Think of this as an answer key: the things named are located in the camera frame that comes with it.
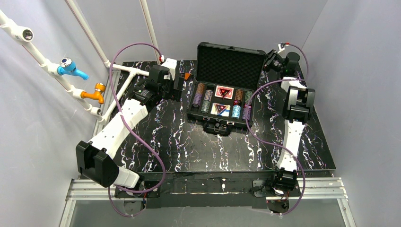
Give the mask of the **grey pink chip stack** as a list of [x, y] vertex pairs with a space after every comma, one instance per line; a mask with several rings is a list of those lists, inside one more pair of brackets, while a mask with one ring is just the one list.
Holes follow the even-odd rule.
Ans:
[[213, 97], [213, 90], [206, 90], [205, 92], [205, 99], [210, 100]]

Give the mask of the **dark green chip stack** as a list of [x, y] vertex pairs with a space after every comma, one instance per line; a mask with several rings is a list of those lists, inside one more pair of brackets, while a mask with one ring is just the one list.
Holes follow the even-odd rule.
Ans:
[[203, 114], [209, 113], [210, 105], [211, 105], [211, 98], [204, 98], [202, 102], [202, 106], [200, 112]]

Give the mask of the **black poker case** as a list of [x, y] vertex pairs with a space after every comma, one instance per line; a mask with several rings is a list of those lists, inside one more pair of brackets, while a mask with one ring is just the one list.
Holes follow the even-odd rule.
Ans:
[[205, 132], [229, 135], [252, 126], [256, 91], [267, 54], [234, 46], [199, 43], [187, 117]]

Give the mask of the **red triangle dealer button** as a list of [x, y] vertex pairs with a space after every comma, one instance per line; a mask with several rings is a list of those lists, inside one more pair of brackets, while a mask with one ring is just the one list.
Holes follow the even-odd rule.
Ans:
[[217, 114], [222, 114], [225, 110], [227, 110], [230, 107], [230, 105], [223, 105], [217, 103], [215, 103], [214, 106], [216, 108]]

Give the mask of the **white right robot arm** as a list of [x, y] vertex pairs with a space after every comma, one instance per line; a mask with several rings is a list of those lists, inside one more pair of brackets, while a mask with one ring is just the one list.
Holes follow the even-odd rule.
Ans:
[[301, 79], [296, 79], [299, 60], [300, 55], [296, 52], [290, 52], [282, 58], [277, 51], [271, 50], [265, 63], [266, 69], [277, 72], [280, 87], [287, 93], [282, 112], [285, 119], [283, 148], [276, 164], [278, 170], [269, 183], [276, 195], [284, 195], [296, 186], [301, 135], [313, 111], [315, 90], [303, 85]]

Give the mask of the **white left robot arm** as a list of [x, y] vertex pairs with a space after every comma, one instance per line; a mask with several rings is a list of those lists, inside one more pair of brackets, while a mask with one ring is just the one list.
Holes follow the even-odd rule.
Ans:
[[76, 146], [78, 172], [102, 187], [112, 184], [133, 189], [140, 175], [117, 166], [113, 158], [130, 131], [160, 103], [180, 101], [184, 79], [175, 76], [177, 61], [167, 59], [154, 65], [147, 78], [140, 81], [121, 107], [122, 111], [90, 141]]

